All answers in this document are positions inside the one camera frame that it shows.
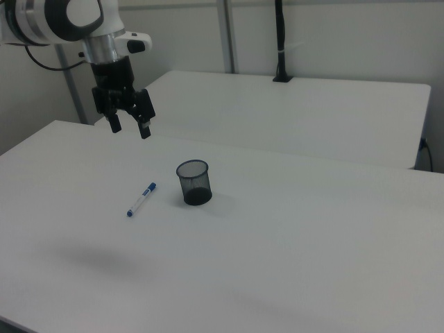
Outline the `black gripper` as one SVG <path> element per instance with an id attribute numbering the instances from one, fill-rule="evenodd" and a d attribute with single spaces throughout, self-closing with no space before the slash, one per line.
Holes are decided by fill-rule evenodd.
<path id="1" fill-rule="evenodd" d="M 108 117 L 113 133 L 121 131 L 117 110 L 125 110 L 137 121 L 142 139 L 151 136 L 149 128 L 155 110 L 147 89 L 136 92 L 128 56 L 106 64 L 91 64 L 96 81 L 92 95 L 96 111 Z"/>

